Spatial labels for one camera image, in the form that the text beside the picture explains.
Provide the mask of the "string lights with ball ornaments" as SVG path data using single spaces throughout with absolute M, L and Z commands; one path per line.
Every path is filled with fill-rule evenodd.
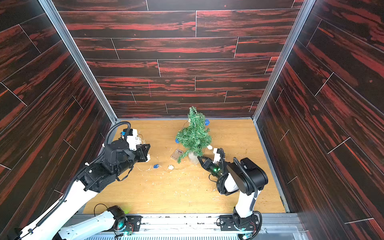
M 183 158 L 180 164 L 171 159 L 176 149 L 186 151 L 182 144 L 175 141 L 175 137 L 178 131 L 189 125 L 188 120 L 135 120 L 131 124 L 138 130 L 141 140 L 151 145 L 150 160 L 147 163 L 151 166 L 149 170 L 172 172 L 183 166 L 200 165 L 198 157 L 192 153 Z

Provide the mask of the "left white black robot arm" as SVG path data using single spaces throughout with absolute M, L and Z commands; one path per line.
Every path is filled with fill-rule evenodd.
M 137 145 L 118 139 L 106 144 L 102 152 L 71 179 L 64 195 L 41 216 L 23 229 L 15 229 L 7 240 L 52 240 L 63 225 L 106 186 L 130 172 L 136 163 L 148 162 L 149 144 Z

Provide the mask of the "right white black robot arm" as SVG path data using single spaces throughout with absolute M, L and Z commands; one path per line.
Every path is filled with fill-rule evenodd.
M 225 231 L 231 228 L 243 231 L 251 226 L 255 229 L 261 220 L 255 216 L 254 207 L 259 194 L 269 182 L 267 174 L 248 158 L 240 161 L 234 158 L 230 163 L 225 160 L 223 149 L 215 149 L 214 154 L 214 160 L 198 157 L 202 168 L 217 178 L 215 182 L 221 195 L 239 193 L 233 214 L 220 216 L 220 225 Z

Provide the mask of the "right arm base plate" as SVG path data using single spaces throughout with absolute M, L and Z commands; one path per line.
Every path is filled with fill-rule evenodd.
M 221 231 L 256 231 L 261 221 L 257 215 L 241 218 L 237 214 L 220 215 L 216 225 Z

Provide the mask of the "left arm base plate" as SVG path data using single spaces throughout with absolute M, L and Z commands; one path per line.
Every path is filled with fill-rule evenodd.
M 140 215 L 126 215 L 122 232 L 139 232 L 143 217 Z

